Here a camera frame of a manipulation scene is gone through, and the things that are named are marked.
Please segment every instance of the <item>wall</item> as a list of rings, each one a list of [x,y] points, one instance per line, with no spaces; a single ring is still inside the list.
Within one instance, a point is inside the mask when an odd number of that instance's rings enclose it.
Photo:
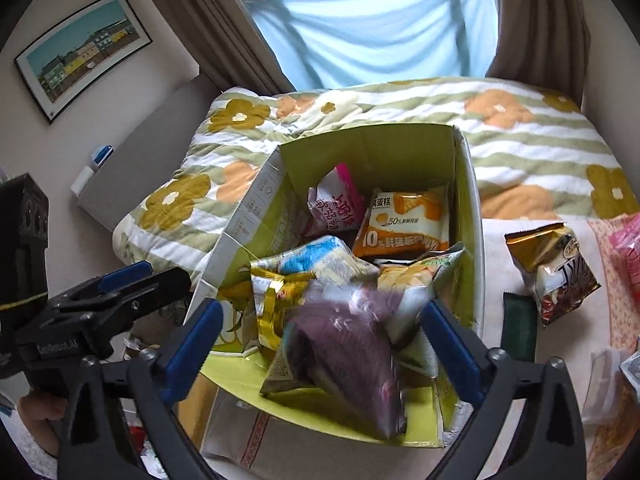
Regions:
[[[582,109],[640,198],[640,44],[611,0],[582,0],[591,33]]]
[[[14,58],[39,35],[95,0],[34,0],[0,54],[0,164],[26,171],[50,201],[51,293],[122,265],[111,234],[74,204],[69,187],[99,144],[117,144],[198,67],[151,0],[129,0],[153,43],[105,74],[49,125]]]

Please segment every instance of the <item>striped quilt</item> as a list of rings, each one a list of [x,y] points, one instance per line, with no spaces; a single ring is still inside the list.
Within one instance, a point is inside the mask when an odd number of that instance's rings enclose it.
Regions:
[[[471,149],[482,216],[613,218],[640,210],[609,147],[571,99],[497,79],[442,77],[264,97],[233,88],[212,102],[172,179],[113,234],[127,264],[201,275],[257,171],[283,142],[376,123],[457,126]]]

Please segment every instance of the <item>pink package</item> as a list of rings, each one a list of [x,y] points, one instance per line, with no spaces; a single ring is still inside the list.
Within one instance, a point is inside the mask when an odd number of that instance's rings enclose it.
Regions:
[[[626,226],[609,236],[609,241],[626,258],[631,290],[635,300],[640,301],[640,214],[633,216]]]
[[[306,226],[305,236],[357,229],[365,213],[364,200],[345,163],[333,168],[317,188],[309,188],[307,206],[313,219]]]

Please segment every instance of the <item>painting of buildings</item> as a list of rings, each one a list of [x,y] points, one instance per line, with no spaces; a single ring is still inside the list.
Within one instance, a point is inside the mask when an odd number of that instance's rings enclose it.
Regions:
[[[97,77],[150,42],[126,0],[99,0],[45,33],[16,63],[52,120],[62,111],[60,105],[65,107]]]

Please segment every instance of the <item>screw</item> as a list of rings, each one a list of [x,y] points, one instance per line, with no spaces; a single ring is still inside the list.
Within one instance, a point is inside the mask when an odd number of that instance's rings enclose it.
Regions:
[[[156,357],[158,357],[158,350],[155,348],[145,348],[140,352],[140,357],[145,361],[152,361]]]
[[[100,361],[98,361],[98,358],[95,355],[88,355],[87,357],[82,358],[80,365],[83,368],[88,368],[97,365],[99,362]]]
[[[562,361],[562,359],[559,357],[551,357],[549,358],[548,362],[556,370],[564,370],[564,368],[566,367],[566,365],[564,364],[564,361]]]
[[[507,359],[509,357],[507,352],[505,352],[502,348],[491,348],[486,353],[486,356],[489,359],[491,359],[491,361],[494,361],[494,362],[504,361],[505,359]]]

